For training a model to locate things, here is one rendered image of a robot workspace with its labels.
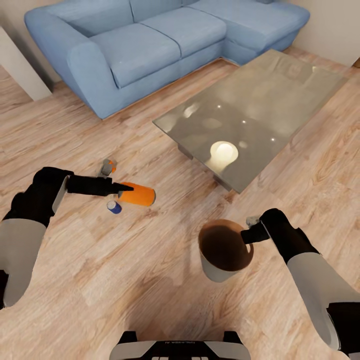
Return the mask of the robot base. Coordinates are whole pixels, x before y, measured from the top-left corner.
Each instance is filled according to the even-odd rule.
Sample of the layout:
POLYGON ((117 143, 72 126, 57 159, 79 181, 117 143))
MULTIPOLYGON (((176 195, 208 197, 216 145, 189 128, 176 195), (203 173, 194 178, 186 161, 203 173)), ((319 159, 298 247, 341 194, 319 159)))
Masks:
POLYGON ((208 357, 208 360, 252 360, 236 331, 225 331, 223 341, 148 340, 137 342, 135 331, 123 332, 108 360, 152 360, 153 357, 208 357), (224 342, 223 342, 224 341, 224 342))

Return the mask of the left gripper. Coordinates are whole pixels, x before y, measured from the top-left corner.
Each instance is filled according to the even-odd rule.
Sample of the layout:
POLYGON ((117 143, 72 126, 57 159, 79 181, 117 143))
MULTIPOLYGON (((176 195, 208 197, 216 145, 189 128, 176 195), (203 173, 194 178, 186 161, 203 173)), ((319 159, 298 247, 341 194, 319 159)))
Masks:
POLYGON ((112 183, 113 178, 97 178, 97 176, 85 176, 82 193, 84 195, 93 196, 109 196, 111 193, 119 191, 133 191, 131 186, 123 185, 121 183, 112 183))

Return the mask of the trash can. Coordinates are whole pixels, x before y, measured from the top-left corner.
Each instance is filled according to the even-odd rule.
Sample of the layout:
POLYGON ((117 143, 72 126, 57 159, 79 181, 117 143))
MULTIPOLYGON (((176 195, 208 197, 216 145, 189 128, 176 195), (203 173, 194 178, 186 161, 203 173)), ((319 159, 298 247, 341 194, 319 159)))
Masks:
POLYGON ((238 223, 218 218, 207 222, 198 235, 199 253, 203 272, 207 278, 222 283, 246 269, 254 258, 254 245, 250 252, 243 241, 238 223))

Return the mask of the can of soda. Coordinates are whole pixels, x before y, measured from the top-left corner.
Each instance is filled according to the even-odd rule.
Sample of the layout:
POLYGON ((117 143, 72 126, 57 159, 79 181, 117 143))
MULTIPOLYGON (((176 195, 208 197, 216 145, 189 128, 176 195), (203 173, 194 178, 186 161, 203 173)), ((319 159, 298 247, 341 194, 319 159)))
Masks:
POLYGON ((133 187, 133 191, 119 191, 117 197, 123 202, 135 205, 150 207, 156 200, 156 191, 152 188, 137 185, 131 182, 122 183, 123 185, 133 187))
POLYGON ((111 200, 107 203, 106 207, 114 214, 119 214, 122 211, 121 205, 115 200, 111 200))

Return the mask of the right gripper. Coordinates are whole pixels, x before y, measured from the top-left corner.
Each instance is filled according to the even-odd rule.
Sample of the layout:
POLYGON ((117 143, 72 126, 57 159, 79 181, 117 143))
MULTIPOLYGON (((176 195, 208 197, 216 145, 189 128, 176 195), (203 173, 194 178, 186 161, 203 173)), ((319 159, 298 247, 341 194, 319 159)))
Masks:
POLYGON ((270 237, 263 237, 259 235, 256 229, 256 225, 252 226, 250 229, 242 230, 240 234, 245 244, 251 244, 256 242, 260 243, 262 241, 270 239, 270 237))

